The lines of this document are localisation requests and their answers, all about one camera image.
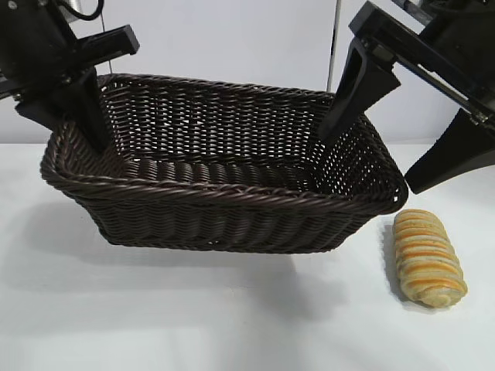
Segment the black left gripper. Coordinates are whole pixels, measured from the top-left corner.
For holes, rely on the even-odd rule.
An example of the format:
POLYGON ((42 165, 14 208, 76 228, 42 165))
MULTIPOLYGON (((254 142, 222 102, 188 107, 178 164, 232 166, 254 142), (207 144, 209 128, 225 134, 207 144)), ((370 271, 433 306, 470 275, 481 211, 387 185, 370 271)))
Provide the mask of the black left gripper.
POLYGON ((110 135, 100 106, 97 71, 92 66, 134 55, 138 49, 129 25, 82 39, 68 26, 5 25, 1 27, 1 98, 83 70, 53 89, 26 92, 15 111, 51 132, 72 122, 101 153, 109 145, 110 135))

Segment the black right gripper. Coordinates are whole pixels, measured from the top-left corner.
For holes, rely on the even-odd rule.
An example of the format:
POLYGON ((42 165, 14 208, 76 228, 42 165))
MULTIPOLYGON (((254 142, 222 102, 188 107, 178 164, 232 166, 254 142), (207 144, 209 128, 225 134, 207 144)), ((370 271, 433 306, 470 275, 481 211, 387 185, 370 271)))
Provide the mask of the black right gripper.
POLYGON ((330 148, 357 118, 401 83, 396 63, 458 103, 475 123, 494 118, 494 3, 400 1, 424 25, 410 30, 372 2, 350 23, 343 75, 318 134, 330 148))

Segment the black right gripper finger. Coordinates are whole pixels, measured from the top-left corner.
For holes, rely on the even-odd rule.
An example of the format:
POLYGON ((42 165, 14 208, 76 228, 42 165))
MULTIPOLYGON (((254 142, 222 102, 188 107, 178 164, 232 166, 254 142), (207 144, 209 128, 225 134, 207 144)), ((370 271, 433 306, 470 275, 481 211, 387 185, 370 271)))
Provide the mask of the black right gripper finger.
POLYGON ((435 144, 405 173, 414 194, 458 175, 494 165, 494 118, 474 123, 463 109, 435 144))

